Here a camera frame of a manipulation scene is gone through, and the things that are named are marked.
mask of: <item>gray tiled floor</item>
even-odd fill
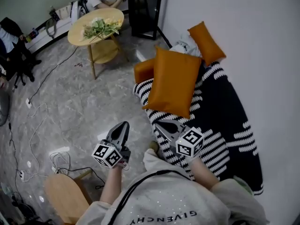
[[[129,171],[123,172],[123,187],[137,174],[144,171],[142,160],[143,152],[153,139],[151,128],[146,114],[141,108],[140,101],[132,94],[134,85],[133,66],[138,62],[135,50],[138,48],[146,58],[155,54],[154,45],[167,48],[164,40],[159,37],[156,41],[131,36],[128,21],[117,40],[129,56],[130,62],[125,62],[121,55],[105,65],[96,65],[97,80],[92,80],[91,69],[85,47],[79,47],[76,53],[60,65],[48,77],[39,93],[33,98],[33,108],[28,109],[25,99],[39,87],[47,73],[59,62],[68,57],[75,49],[68,43],[66,37],[55,42],[37,55],[43,62],[34,68],[34,83],[25,78],[26,86],[19,87],[11,94],[11,122],[16,146],[16,157],[19,170],[26,170],[33,174],[37,170],[37,163],[30,153],[29,139],[34,129],[46,115],[48,117],[33,137],[31,147],[36,155],[40,167],[39,174],[52,174],[52,163],[49,152],[63,146],[70,147],[71,169],[91,166],[103,179],[107,169],[100,167],[90,156],[97,135],[109,130],[118,122],[127,120],[130,123],[128,147],[132,151]],[[35,109],[42,105],[33,118]],[[13,146],[9,146],[10,133],[8,124],[0,127],[0,181],[10,185],[15,191],[15,159]],[[71,172],[72,177],[78,172]],[[22,182],[17,176],[16,184],[25,202],[31,205],[37,215],[43,220],[53,219],[58,224],[59,217],[50,206],[44,193],[43,182],[45,177],[35,177],[29,182]],[[87,178],[86,188],[95,201],[99,199],[101,190],[95,190],[95,185],[101,185],[95,175]],[[0,193],[0,209],[6,216],[13,215],[13,207],[9,198]]]

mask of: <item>white shirt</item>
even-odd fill
[[[6,48],[6,53],[11,52],[14,49],[14,44],[18,43],[19,38],[11,35],[10,33],[6,32],[0,25],[0,39],[4,43]]]
[[[94,11],[97,8],[97,5],[99,5],[101,0],[87,0],[86,7],[88,8],[89,12]]]

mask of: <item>white sweatshirt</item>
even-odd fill
[[[187,176],[179,167],[173,170]],[[142,174],[129,188],[154,172]],[[77,225],[108,224],[126,191],[112,205],[93,202]],[[150,177],[137,186],[113,224],[227,225],[241,220],[250,225],[267,224],[263,207],[235,180],[224,180],[209,191],[171,172]]]

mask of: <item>black strap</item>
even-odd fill
[[[164,175],[167,173],[176,173],[184,178],[186,178],[187,180],[191,181],[189,178],[187,178],[186,176],[182,175],[180,172],[178,171],[174,171],[174,170],[160,170],[157,171],[155,173],[149,174],[146,177],[142,178],[141,180],[137,181],[134,185],[132,185],[128,191],[125,193],[125,195],[123,196],[122,200],[120,201],[117,209],[115,210],[115,212],[112,215],[112,218],[110,220],[110,222],[108,223],[108,225],[112,225],[114,223],[114,221],[116,220],[116,217],[118,216],[118,214],[122,211],[122,209],[125,207],[129,197],[131,196],[131,194],[133,193],[133,191],[137,188],[137,186],[139,186],[142,182],[144,182],[146,179],[153,177],[153,176],[158,176],[158,175]]]

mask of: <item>orange pillow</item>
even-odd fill
[[[189,119],[201,58],[156,48],[154,81],[143,109]]]
[[[154,58],[135,65],[135,83],[142,83],[154,77]]]
[[[204,22],[201,22],[198,25],[188,29],[188,31],[193,40],[197,43],[207,66],[215,60],[226,58],[226,55],[211,37]]]

